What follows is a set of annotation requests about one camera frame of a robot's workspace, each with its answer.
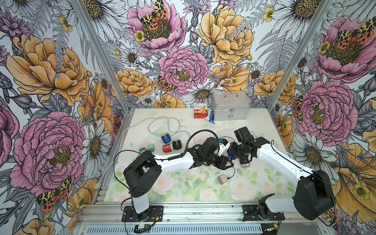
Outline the blue device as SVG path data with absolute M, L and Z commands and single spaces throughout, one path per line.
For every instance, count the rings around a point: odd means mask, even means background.
M 161 136 L 161 139 L 163 141 L 163 143 L 165 144 L 169 144 L 171 142 L 171 137 L 168 133 L 165 133 Z
M 236 157 L 233 155 L 233 154 L 228 154 L 228 157 L 231 159 L 231 160 L 235 160 Z

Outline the green plug adapter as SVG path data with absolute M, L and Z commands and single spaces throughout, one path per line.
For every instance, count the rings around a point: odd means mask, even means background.
M 147 149 L 147 151 L 154 152 L 154 151 L 155 151 L 154 144 L 149 144 L 149 145 L 147 145 L 146 149 Z

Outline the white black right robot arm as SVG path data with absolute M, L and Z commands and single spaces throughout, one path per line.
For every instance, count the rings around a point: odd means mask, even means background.
M 248 164 L 253 158 L 269 164 L 295 187 L 295 193 L 277 196 L 271 193 L 258 201 L 257 212 L 261 219 L 270 219 L 277 213 L 299 213 L 307 220 L 314 220 L 335 208 L 336 202 L 326 172 L 306 167 L 283 152 L 264 137 L 255 138 L 247 127 L 234 131 L 238 140 L 232 142 L 228 154 Z

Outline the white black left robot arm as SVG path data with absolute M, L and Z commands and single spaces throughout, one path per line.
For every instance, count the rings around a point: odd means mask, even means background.
M 162 212 L 163 207 L 152 209 L 148 193 L 163 173 L 197 168 L 202 165 L 227 170 L 234 166 L 232 160 L 224 155 L 233 142 L 219 138 L 216 134 L 202 144 L 186 147 L 182 153 L 154 155 L 145 151 L 123 171 L 128 187 L 131 206 L 125 208 L 124 222 L 144 222 L 153 214 Z

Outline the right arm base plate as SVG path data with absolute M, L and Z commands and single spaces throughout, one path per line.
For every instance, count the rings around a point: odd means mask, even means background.
M 269 210 L 263 213 L 256 204 L 246 204 L 242 206 L 243 219 L 245 221 L 284 221 L 285 215 L 281 212 L 273 213 Z

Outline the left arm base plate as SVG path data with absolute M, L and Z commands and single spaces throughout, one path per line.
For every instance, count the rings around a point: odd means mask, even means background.
M 133 206 L 126 206 L 123 210 L 122 222 L 161 222 L 163 220 L 164 206 L 150 206 L 138 214 Z

